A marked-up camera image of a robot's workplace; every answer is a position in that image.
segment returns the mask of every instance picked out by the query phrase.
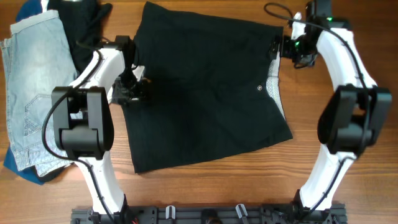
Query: black garment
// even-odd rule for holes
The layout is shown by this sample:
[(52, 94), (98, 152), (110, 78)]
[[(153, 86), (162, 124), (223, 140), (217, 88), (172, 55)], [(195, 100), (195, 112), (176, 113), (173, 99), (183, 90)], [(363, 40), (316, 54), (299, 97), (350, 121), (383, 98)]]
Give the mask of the black garment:
[(93, 58), (93, 51), (77, 46), (76, 41), (94, 47), (101, 40), (101, 20), (112, 10), (112, 4), (100, 6), (96, 0), (50, 0), (47, 9), (58, 11), (73, 63), (79, 73), (83, 73)]
[(136, 172), (220, 159), (292, 138), (266, 92), (281, 27), (147, 2), (134, 38), (152, 98), (122, 106)]

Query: clothing pile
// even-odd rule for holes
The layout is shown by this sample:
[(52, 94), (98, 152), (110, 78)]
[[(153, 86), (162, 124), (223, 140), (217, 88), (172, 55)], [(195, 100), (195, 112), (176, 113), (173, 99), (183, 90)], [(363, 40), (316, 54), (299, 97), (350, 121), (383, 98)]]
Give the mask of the clothing pile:
[[(4, 165), (42, 184), (71, 161), (51, 156), (41, 129), (56, 86), (83, 73), (112, 5), (96, 0), (29, 0), (0, 42), (6, 76)], [(279, 96), (279, 54), (269, 49), (281, 27), (169, 11), (147, 2), (134, 43), (134, 74), (151, 98), (122, 105), (135, 172), (251, 152), (292, 138)], [(113, 102), (118, 102), (114, 91)], [(47, 126), (47, 144), (61, 156)]]
[[(96, 0), (29, 0), (11, 25), (11, 38), (0, 42), (10, 142), (4, 165), (21, 177), (43, 184), (71, 163), (44, 149), (43, 121), (54, 87), (68, 86), (91, 61), (92, 51), (76, 41), (94, 47), (101, 40), (101, 20), (111, 9), (111, 4)], [(47, 144), (65, 156), (55, 145), (52, 128), (50, 119)]]

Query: denim shorts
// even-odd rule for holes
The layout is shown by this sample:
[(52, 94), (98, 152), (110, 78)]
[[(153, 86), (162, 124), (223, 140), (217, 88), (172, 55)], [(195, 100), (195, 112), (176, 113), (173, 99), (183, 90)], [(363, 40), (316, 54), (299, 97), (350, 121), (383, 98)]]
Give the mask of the denim shorts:
[[(11, 38), (0, 42), (6, 77), (7, 132), (18, 170), (35, 166), (44, 176), (71, 161), (51, 156), (42, 144), (44, 118), (51, 108), (51, 92), (77, 77), (67, 38), (57, 11), (47, 11), (11, 25)], [(65, 156), (54, 141), (53, 121), (47, 144)]]

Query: wood grain surface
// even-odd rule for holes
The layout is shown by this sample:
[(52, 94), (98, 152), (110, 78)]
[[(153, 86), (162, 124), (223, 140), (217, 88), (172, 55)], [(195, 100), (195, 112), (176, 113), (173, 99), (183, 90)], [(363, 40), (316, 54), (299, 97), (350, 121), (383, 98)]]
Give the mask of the wood grain surface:
[[(109, 0), (113, 10), (104, 22), (104, 36), (134, 37), (145, 1)], [(0, 1), (0, 39), (10, 36), (9, 25), (24, 0)], [(304, 12), (307, 0), (278, 1)], [(244, 19), (285, 26), (268, 16), (266, 1), (156, 1), (168, 9)], [(335, 16), (348, 18), (362, 60), (379, 86), (394, 98), (384, 129), (352, 166), (334, 200), (345, 203), (349, 223), (398, 221), (398, 1), (333, 0)], [(291, 32), (287, 27), (285, 33)], [(8, 147), (4, 69), (0, 68), (0, 162)], [(255, 152), (217, 161), (135, 174), (121, 108), (111, 105), (115, 141), (111, 157), (130, 205), (180, 206), (287, 203), (307, 180), (317, 159), (318, 118), (333, 94), (322, 58), (314, 68), (294, 70), (291, 61), (280, 66), (280, 95), (294, 139)], [(72, 208), (92, 204), (80, 171), (69, 167), (55, 180), (38, 186), (0, 166), (0, 223), (69, 223)]]

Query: black cable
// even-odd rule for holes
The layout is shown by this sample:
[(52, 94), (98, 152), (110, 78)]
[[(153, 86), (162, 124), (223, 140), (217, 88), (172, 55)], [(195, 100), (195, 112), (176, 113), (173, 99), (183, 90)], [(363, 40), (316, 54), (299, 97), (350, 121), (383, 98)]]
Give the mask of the black cable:
[[(285, 9), (290, 14), (291, 18), (289, 18), (287, 16), (281, 16), (281, 15), (278, 15), (276, 13), (270, 12), (267, 9), (268, 6), (277, 6), (277, 7), (281, 7), (282, 9)], [(362, 136), (361, 136), (361, 144), (359, 145), (360, 148), (365, 147), (366, 131), (368, 130), (368, 123), (369, 123), (369, 119), (370, 119), (369, 118), (370, 117), (369, 90), (368, 90), (368, 88), (367, 88), (367, 86), (365, 84), (365, 81), (363, 79), (363, 74), (362, 74), (361, 69), (359, 67), (359, 63), (358, 63), (358, 61), (357, 61), (357, 59), (355, 57), (355, 54), (354, 54), (353, 50), (351, 49), (351, 47), (349, 47), (347, 41), (345, 41), (342, 37), (340, 37), (340, 35), (338, 35), (336, 32), (333, 32), (332, 30), (330, 30), (328, 28), (322, 27), (322, 26), (317, 25), (317, 24), (313, 24), (311, 22), (306, 22), (306, 21), (301, 21), (301, 20), (298, 20), (298, 19), (293, 19), (292, 12), (290, 11), (290, 9), (288, 7), (286, 7), (286, 6), (284, 6), (284, 5), (279, 4), (279, 3), (274, 3), (274, 2), (267, 3), (267, 4), (264, 5), (264, 10), (269, 15), (274, 16), (274, 17), (279, 18), (279, 19), (285, 19), (285, 20), (288, 20), (290, 22), (299, 22), (299, 23), (302, 23), (302, 24), (306, 24), (306, 25), (313, 26), (313, 27), (319, 28), (321, 30), (327, 31), (327, 32), (333, 34), (335, 37), (337, 37), (337, 39), (339, 39), (343, 43), (343, 45), (347, 48), (347, 50), (348, 50), (349, 54), (351, 55), (351, 58), (352, 58), (352, 60), (353, 60), (353, 62), (355, 64), (355, 68), (356, 68), (356, 71), (358, 72), (359, 80), (360, 80), (360, 82), (362, 84), (362, 87), (364, 89), (364, 92), (365, 92), (365, 99), (364, 99), (364, 102), (365, 102), (365, 119), (364, 119), (364, 126), (363, 126), (363, 130), (364, 131), (363, 131)], [(353, 158), (346, 157), (346, 158), (344, 158), (341, 161), (340, 166), (339, 166), (335, 176), (333, 177), (333, 180), (332, 180), (329, 188), (326, 190), (326, 192), (323, 194), (323, 197), (318, 201), (318, 203), (310, 210), (310, 212), (307, 215), (310, 215), (313, 211), (315, 211), (315, 209), (327, 197), (330, 189), (333, 187), (333, 185), (334, 185), (334, 183), (335, 183), (335, 181), (336, 181), (336, 179), (337, 179), (337, 177), (338, 177), (338, 175), (340, 173), (341, 168), (344, 165), (345, 160), (347, 160), (347, 159), (354, 160)]]
[(86, 163), (85, 161), (82, 161), (82, 160), (79, 160), (79, 159), (69, 159), (69, 158), (67, 158), (67, 157), (59, 156), (58, 154), (56, 154), (55, 152), (53, 152), (53, 151), (50, 149), (49, 145), (47, 144), (47, 140), (45, 139), (45, 133), (46, 133), (47, 125), (48, 125), (48, 123), (49, 123), (49, 119), (50, 119), (51, 115), (54, 113), (54, 111), (55, 111), (55, 109), (57, 108), (57, 106), (58, 106), (66, 97), (68, 97), (69, 94), (70, 94), (71, 92), (73, 92), (73, 91), (79, 89), (79, 87), (81, 87), (82, 85), (84, 85), (84, 84), (91, 78), (91, 76), (94, 74), (94, 72), (95, 72), (95, 71), (98, 69), (98, 67), (100, 66), (101, 61), (102, 61), (102, 59), (103, 59), (103, 56), (102, 56), (101, 52), (100, 52), (98, 49), (93, 48), (93, 47), (90, 47), (90, 46), (87, 46), (87, 45), (82, 44), (82, 43), (79, 43), (79, 42), (76, 42), (76, 43), (77, 43), (77, 45), (79, 45), (80, 47), (84, 47), (84, 48), (91, 49), (91, 50), (95, 51), (95, 52), (98, 54), (98, 61), (97, 61), (97, 63), (95, 64), (94, 68), (90, 71), (90, 73), (81, 81), (81, 83), (79, 83), (77, 86), (73, 87), (72, 89), (68, 90), (64, 95), (62, 95), (62, 96), (52, 105), (52, 107), (50, 108), (49, 113), (47, 114), (47, 116), (46, 116), (45, 119), (44, 119), (44, 123), (43, 123), (43, 127), (42, 127), (42, 142), (43, 142), (43, 145), (44, 145), (45, 150), (47, 150), (47, 152), (49, 152), (49, 153), (50, 153), (51, 155), (53, 155), (54, 157), (59, 158), (59, 159), (74, 161), (74, 162), (80, 162), (81, 164), (83, 164), (84, 166), (87, 167), (88, 172), (90, 173), (91, 179), (92, 179), (92, 181), (93, 181), (94, 188), (95, 188), (95, 191), (96, 191), (96, 193), (97, 193), (98, 199), (100, 200), (100, 202), (101, 202), (101, 204), (102, 204), (102, 206), (103, 206), (103, 208), (104, 208), (106, 214), (108, 215), (109, 219), (111, 220), (111, 222), (113, 222), (113, 223), (116, 224), (116, 222), (115, 222), (114, 219), (112, 218), (112, 216), (111, 216), (111, 214), (110, 214), (110, 212), (109, 212), (107, 206), (105, 205), (104, 198), (103, 198), (103, 196), (101, 195), (100, 188), (98, 187), (98, 183), (97, 183), (97, 181), (96, 181), (96, 178), (95, 178), (95, 175), (94, 175), (94, 172), (93, 172), (93, 169), (91, 168), (91, 166), (90, 166), (88, 163)]
[(111, 40), (109, 40), (109, 39), (106, 38), (106, 37), (101, 37), (101, 39), (104, 39), (104, 40), (106, 40), (106, 41), (108, 41), (108, 42), (112, 42)]

